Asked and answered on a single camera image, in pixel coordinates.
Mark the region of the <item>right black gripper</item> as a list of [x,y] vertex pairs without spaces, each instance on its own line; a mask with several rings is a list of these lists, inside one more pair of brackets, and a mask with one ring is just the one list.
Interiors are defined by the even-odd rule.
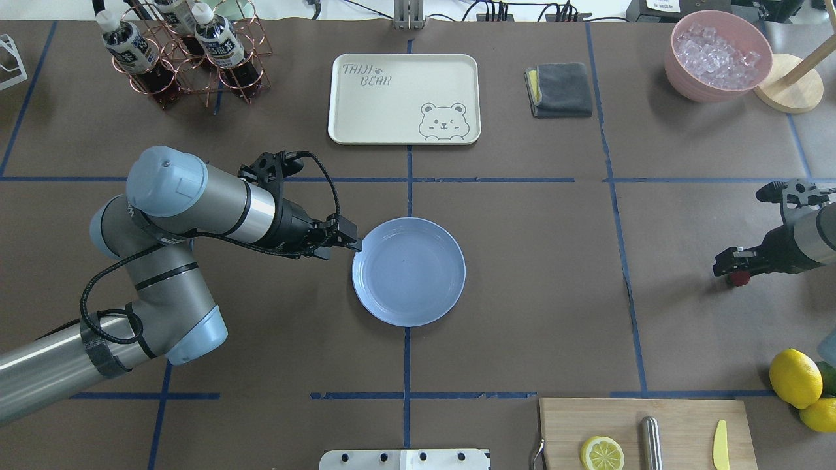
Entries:
[[778,204],[781,225],[750,249],[729,247],[715,256],[714,276],[800,274],[835,260],[834,188],[806,179],[772,181],[756,191],[759,202]]

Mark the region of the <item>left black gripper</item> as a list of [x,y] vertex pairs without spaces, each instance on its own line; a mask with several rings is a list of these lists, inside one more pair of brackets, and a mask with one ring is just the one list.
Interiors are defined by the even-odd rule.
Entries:
[[[300,258],[313,256],[320,249],[320,258],[329,260],[332,249],[346,249],[353,253],[363,250],[363,239],[358,239],[357,226],[346,218],[336,220],[334,227],[324,227],[323,222],[314,220],[296,203],[283,198],[285,178],[304,169],[305,158],[311,158],[319,167],[323,178],[330,187],[335,212],[340,216],[340,199],[325,164],[311,151],[265,152],[253,164],[243,164],[238,170],[239,178],[254,183],[274,199],[274,216],[268,231],[262,238],[250,243],[254,250],[271,252],[277,256]],[[336,235],[338,241],[331,242]]]

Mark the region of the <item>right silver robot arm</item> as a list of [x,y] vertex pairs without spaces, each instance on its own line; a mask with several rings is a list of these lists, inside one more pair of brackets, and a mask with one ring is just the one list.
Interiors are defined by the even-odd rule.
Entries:
[[729,247],[717,254],[713,274],[741,287],[773,272],[799,274],[834,264],[834,188],[795,178],[772,181],[756,191],[759,202],[778,204],[782,224],[750,249]]

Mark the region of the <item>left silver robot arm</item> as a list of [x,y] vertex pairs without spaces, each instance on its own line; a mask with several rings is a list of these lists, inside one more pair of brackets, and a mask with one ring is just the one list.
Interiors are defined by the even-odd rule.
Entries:
[[2,423],[123,377],[162,356],[183,365],[228,336],[190,241],[211,238],[281,258],[326,260],[361,252],[340,206],[325,220],[284,199],[286,178],[310,151],[263,153],[236,175],[167,146],[144,151],[123,195],[91,220],[90,237],[114,264],[80,295],[77,321],[2,356]]

